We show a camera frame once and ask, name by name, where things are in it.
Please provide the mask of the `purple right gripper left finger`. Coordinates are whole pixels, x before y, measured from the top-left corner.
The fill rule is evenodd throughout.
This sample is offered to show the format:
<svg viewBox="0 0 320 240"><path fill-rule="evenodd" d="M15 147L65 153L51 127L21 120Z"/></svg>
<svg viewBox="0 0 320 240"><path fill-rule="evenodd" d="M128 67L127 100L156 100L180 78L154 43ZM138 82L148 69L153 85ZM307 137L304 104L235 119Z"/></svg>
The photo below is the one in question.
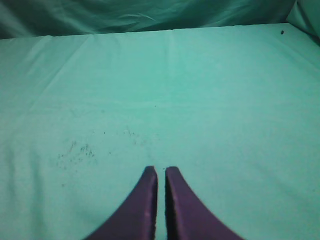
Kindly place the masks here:
<svg viewBox="0 0 320 240"><path fill-rule="evenodd" d="M86 239L153 240L157 206L158 176L153 166L147 166L123 203Z"/></svg>

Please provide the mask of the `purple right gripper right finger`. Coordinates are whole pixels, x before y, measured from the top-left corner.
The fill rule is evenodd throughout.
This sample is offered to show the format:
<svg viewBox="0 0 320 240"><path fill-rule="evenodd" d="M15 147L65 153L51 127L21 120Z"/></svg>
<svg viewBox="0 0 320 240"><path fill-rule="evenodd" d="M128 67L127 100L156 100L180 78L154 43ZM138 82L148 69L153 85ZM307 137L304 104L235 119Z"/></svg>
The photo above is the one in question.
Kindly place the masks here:
<svg viewBox="0 0 320 240"><path fill-rule="evenodd" d="M165 224L168 240L241 240L202 203L180 170L165 170Z"/></svg>

